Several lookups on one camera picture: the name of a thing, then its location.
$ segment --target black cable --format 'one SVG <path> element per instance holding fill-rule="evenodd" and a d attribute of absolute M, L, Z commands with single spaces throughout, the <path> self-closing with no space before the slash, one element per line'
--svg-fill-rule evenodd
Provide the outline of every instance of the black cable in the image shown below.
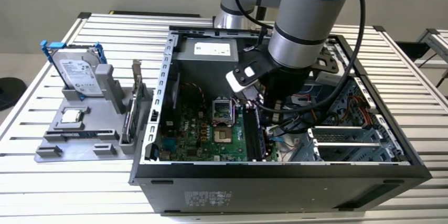
<path fill-rule="evenodd" d="M 419 65 L 419 68 L 427 64 L 427 62 L 438 55 L 438 53 L 435 53 L 421 65 Z"/>
<path fill-rule="evenodd" d="M 338 86 L 337 86 L 334 92 L 330 94 L 330 96 L 325 100 L 322 100 L 317 104 L 313 104 L 310 106 L 305 106 L 302 108 L 293 109 L 293 110 L 277 110 L 277 109 L 269 108 L 269 107 L 263 106 L 263 104 L 258 101 L 257 104 L 262 109 L 265 109 L 269 112 L 279 113 L 279 114 L 282 114 L 282 113 L 305 113 L 305 112 L 307 112 L 307 111 L 310 111 L 310 110 L 313 110 L 318 107 L 326 106 L 329 103 L 331 103 L 335 100 L 335 98 L 339 95 L 339 93 L 343 89 L 343 86 L 346 84 L 349 74 L 351 73 L 351 69 L 354 67 L 355 60 L 358 58 L 358 53 L 359 53 L 359 49 L 361 49 L 362 42 L 363 42 L 363 37 L 365 37 L 366 0 L 359 0 L 359 5 L 361 5 L 361 24 L 359 24 L 359 34 L 358 34 L 357 45 L 355 45 L 353 57 L 350 59 L 351 61 L 349 62 L 349 65 L 347 65 L 347 68 L 346 68 L 346 71 L 345 71 L 345 75 L 342 77 L 342 80 L 338 83 Z"/>
<path fill-rule="evenodd" d="M 443 81 L 446 80 L 446 78 L 442 78 L 441 81 L 438 82 L 437 88 L 441 87 Z"/>
<path fill-rule="evenodd" d="M 258 24 L 262 27 L 266 27 L 267 29 L 274 29 L 273 26 L 267 25 L 266 23 L 258 21 L 255 18 L 253 18 L 245 11 L 243 5 L 241 0 L 235 0 L 237 5 L 238 5 L 238 9 L 241 10 L 241 13 L 245 15 L 245 17 L 247 17 L 249 20 L 251 20 L 255 24 Z"/>

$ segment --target black base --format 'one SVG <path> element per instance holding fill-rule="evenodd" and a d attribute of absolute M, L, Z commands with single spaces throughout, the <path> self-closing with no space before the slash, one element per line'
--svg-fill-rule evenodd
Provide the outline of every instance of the black base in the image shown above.
<path fill-rule="evenodd" d="M 0 78 L 0 111 L 17 105 L 26 90 L 27 84 L 23 80 L 14 77 Z"/>

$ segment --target red wire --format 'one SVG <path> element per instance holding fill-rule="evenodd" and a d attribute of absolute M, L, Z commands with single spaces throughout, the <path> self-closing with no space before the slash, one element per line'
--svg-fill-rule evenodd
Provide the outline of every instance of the red wire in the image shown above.
<path fill-rule="evenodd" d="M 294 97 L 307 97 L 307 101 L 311 102 L 311 94 L 294 94 Z M 318 121 L 315 110 L 311 110 L 311 113 L 314 115 L 315 121 Z"/>

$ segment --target metal profile rail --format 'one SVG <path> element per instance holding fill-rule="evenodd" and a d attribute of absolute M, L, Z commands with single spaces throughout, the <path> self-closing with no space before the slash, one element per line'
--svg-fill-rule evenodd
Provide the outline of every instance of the metal profile rail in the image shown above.
<path fill-rule="evenodd" d="M 65 41 L 101 42 L 115 78 L 133 84 L 133 59 L 143 61 L 145 82 L 157 86 L 169 26 L 211 27 L 210 18 L 93 14 L 77 20 Z M 358 26 L 335 26 L 350 45 Z M 3 222 L 145 221 L 153 223 L 371 223 L 448 222 L 447 101 L 409 61 L 387 32 L 366 28 L 359 54 L 381 96 L 433 176 L 429 182 L 367 212 L 162 217 L 141 188 L 129 185 L 133 161 L 37 164 L 34 153 L 55 116 L 63 82 L 46 64 L 0 126 L 0 216 Z"/>
<path fill-rule="evenodd" d="M 426 29 L 418 42 L 425 42 L 443 59 L 429 61 L 425 68 L 448 68 L 448 30 Z"/>

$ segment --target gray floor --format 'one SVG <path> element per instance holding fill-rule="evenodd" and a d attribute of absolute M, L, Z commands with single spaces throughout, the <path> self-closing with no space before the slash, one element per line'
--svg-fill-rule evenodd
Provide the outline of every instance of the gray floor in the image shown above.
<path fill-rule="evenodd" d="M 17 77 L 30 85 L 46 61 L 43 54 L 0 54 L 0 78 Z M 13 108 L 0 111 L 0 124 L 11 110 Z"/>

